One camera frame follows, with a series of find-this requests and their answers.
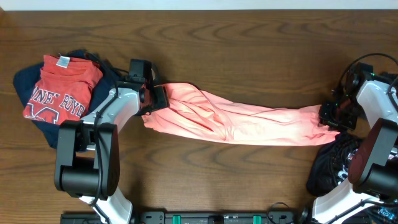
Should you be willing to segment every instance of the white wall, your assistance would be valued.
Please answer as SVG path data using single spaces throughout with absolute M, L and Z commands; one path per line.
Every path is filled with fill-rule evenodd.
M 5 11 L 398 9 L 398 0 L 0 0 L 0 7 Z

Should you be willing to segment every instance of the wood grain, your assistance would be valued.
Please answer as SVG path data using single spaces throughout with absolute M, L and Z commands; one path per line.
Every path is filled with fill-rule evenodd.
M 157 64 L 171 82 L 192 82 L 231 101 L 299 108 L 322 103 L 353 59 L 396 54 L 396 11 L 6 12 L 0 21 L 0 223 L 57 223 L 90 210 L 57 192 L 55 151 L 22 117 L 14 74 L 43 54 L 88 49 L 115 67 Z M 377 71 L 397 69 L 383 58 Z M 239 146 L 146 129 L 122 130 L 121 190 L 137 207 L 263 210 L 299 207 L 319 147 Z

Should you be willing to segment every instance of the folded fabric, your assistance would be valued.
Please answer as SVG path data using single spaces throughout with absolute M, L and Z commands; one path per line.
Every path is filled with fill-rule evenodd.
M 99 66 L 90 60 L 70 58 L 66 68 L 59 58 L 44 55 L 41 79 L 23 111 L 25 118 L 61 124 L 79 120 L 87 111 L 91 92 L 102 77 Z
M 86 55 L 84 50 L 75 50 L 68 53 L 66 56 L 94 60 L 90 55 Z M 38 63 L 37 65 L 33 65 L 17 72 L 14 77 L 14 88 L 24 107 L 32 96 L 35 84 L 40 80 L 40 69 L 43 66 L 43 62 Z M 105 73 L 105 69 L 103 67 L 100 67 L 99 69 L 102 73 Z M 113 79 L 120 79 L 119 75 L 113 70 L 108 71 L 108 73 L 109 75 L 103 76 L 94 87 L 87 113 L 94 111 L 106 99 L 106 97 L 108 97 L 109 91 L 113 85 Z M 49 146 L 56 149 L 59 125 L 36 120 L 32 120 L 32 122 L 43 132 Z
M 319 108 L 271 109 L 233 103 L 188 83 L 163 85 L 170 107 L 143 116 L 145 127 L 186 138 L 272 146 L 314 146 L 335 140 L 319 125 Z

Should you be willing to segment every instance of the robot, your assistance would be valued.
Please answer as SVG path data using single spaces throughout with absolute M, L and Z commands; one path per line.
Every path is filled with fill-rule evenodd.
M 365 55 L 389 55 L 375 53 Z M 334 90 L 335 102 L 320 108 L 320 122 L 333 129 L 354 129 L 358 116 L 365 116 L 371 131 L 353 157 L 348 178 L 330 193 L 316 198 L 302 211 L 273 210 L 264 213 L 136 213 L 118 187 L 120 165 L 118 133 L 132 116 L 169 106 L 165 89 L 154 85 L 157 74 L 145 60 L 131 60 L 129 74 L 115 82 L 107 99 L 79 121 L 60 125 L 55 186 L 79 198 L 96 214 L 64 214 L 61 224 L 285 224 L 342 223 L 373 206 L 398 207 L 397 165 L 388 159 L 398 138 L 397 79 L 373 73 L 373 66 L 348 66 Z M 341 84 L 346 77 L 345 85 Z M 95 151 L 95 158 L 79 153 Z

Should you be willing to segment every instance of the red fabric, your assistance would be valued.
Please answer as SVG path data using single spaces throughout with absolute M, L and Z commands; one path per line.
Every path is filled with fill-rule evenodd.
M 80 58 L 70 58 L 67 68 L 57 62 L 57 57 L 44 55 L 41 79 L 25 107 L 25 118 L 61 124 L 87 112 L 92 89 L 102 77 L 99 65 Z

